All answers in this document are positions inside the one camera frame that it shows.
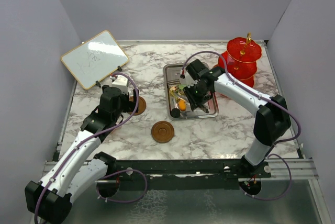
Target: metal tray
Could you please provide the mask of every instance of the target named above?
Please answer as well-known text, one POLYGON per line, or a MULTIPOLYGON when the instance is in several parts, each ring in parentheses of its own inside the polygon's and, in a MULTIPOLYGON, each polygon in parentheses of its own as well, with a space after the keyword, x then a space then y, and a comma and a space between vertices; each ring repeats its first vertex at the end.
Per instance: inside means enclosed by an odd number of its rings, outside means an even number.
POLYGON ((163 68, 164 74, 164 89, 165 89, 165 96, 167 101, 167 109, 169 118, 172 120, 183 120, 183 119, 195 119, 195 118, 214 118, 219 114, 218 104, 216 102, 215 94, 213 98, 207 102, 208 106, 208 113, 205 113, 203 110, 197 108, 194 111, 191 111, 191 107, 189 103, 186 103, 186 111, 181 111, 179 118, 174 118, 171 116, 171 110, 174 108, 178 108, 176 101, 173 96, 169 93, 169 88, 172 85, 177 84, 186 84, 183 83, 183 80, 180 80, 180 70, 183 64, 168 64, 163 68))

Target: brown coaster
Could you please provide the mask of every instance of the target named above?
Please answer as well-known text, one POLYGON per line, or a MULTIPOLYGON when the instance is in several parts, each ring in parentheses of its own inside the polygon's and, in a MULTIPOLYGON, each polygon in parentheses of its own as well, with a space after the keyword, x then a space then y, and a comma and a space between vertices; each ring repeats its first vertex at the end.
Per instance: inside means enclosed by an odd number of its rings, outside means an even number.
POLYGON ((159 121, 151 128, 151 135, 158 143, 167 143, 174 136, 172 124, 166 121, 159 121))
MULTIPOLYGON (((133 101, 133 100, 134 100, 134 97, 129 98, 129 101, 133 101)), ((146 107, 147 107, 146 101, 144 100, 143 97, 140 97, 139 104, 138 104, 138 113, 135 113, 134 116, 142 114, 145 111, 146 107)))

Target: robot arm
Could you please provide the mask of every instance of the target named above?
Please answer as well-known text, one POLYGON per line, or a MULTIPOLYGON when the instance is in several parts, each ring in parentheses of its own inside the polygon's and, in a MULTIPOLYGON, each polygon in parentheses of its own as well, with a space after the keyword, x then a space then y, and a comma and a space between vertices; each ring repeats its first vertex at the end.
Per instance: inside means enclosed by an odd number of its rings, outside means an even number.
POLYGON ((215 67, 209 70, 200 60, 190 63, 186 70, 194 80, 193 84, 184 88, 192 110, 203 107, 213 97, 214 92, 219 92, 236 101, 255 117, 253 131, 255 139, 247 153, 242 157, 242 162, 249 171, 256 169, 265 159, 273 143, 291 126, 287 113, 273 104, 261 100, 260 97, 270 99, 287 108, 285 99, 280 95, 271 97, 258 92, 234 78, 232 81, 224 69, 215 67), (247 87, 248 90, 258 94, 259 97, 247 93, 236 83, 247 87))
POLYGON ((38 216, 44 220, 62 223, 78 196, 106 175, 108 166, 100 159, 93 159, 87 166, 82 165, 110 134, 110 128, 117 124, 122 112, 134 111, 138 104, 135 95, 138 92, 135 90, 134 101, 129 101, 128 80, 121 75, 111 87, 102 87, 99 105, 84 119, 81 131, 55 167, 38 183, 30 181, 26 186, 26 202, 30 212, 38 208, 38 216))

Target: white marble surface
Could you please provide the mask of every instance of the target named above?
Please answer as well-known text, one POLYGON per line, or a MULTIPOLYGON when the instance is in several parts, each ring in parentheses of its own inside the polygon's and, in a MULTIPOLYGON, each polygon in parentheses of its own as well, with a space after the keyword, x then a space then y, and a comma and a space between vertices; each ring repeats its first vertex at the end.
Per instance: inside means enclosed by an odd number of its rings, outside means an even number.
MULTIPOLYGON (((145 112, 134 116, 128 123, 111 133, 95 153, 104 151, 117 159, 229 159, 245 154, 253 139, 254 118, 236 102, 217 95, 219 115, 215 118, 171 121, 163 87, 163 67, 166 64, 182 63, 191 54, 213 50, 222 53, 226 44, 133 44, 121 46, 129 62, 123 66, 124 73, 135 81, 147 102, 145 112), (174 138, 165 144, 155 142, 151 127, 158 121, 172 123, 174 138)), ((217 57, 202 54, 198 57, 210 67, 217 57)), ((264 47, 257 61, 255 89, 270 95, 277 87, 264 47)), ((102 84, 111 84, 106 78, 102 84)), ((98 105, 101 88, 89 91, 77 85, 61 147, 62 156, 74 141, 83 119, 98 105)), ((283 137, 291 136, 288 131, 283 137)), ((294 142, 278 144, 273 150, 285 158, 298 157, 294 142)))

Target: white wall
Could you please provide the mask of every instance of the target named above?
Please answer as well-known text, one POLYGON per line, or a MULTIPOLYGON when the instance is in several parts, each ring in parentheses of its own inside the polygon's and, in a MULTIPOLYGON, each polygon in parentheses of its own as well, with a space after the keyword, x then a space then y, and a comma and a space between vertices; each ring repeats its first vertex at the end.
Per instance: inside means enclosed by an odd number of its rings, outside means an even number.
POLYGON ((28 223, 24 188, 55 151, 80 41, 59 0, 0 0, 0 223, 28 223))
POLYGON ((292 0, 269 42, 289 109, 299 118, 335 221, 335 0, 292 0))
POLYGON ((269 39, 291 0, 61 0, 82 40, 269 39))

